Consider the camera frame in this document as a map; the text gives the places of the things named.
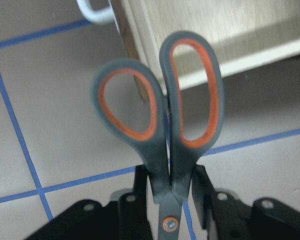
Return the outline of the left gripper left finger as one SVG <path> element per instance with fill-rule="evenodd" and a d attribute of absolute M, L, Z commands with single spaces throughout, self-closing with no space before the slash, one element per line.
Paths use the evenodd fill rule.
<path fill-rule="evenodd" d="M 118 231 L 120 240 L 151 240 L 152 230 L 147 216 L 148 171 L 144 165 L 134 170 L 131 192 L 118 201 Z"/>

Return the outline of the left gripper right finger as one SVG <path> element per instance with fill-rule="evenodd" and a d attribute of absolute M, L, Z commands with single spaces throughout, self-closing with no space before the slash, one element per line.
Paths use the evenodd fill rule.
<path fill-rule="evenodd" d="M 249 240 L 250 207 L 227 190 L 216 190 L 204 166 L 192 172 L 192 198 L 208 240 Z"/>

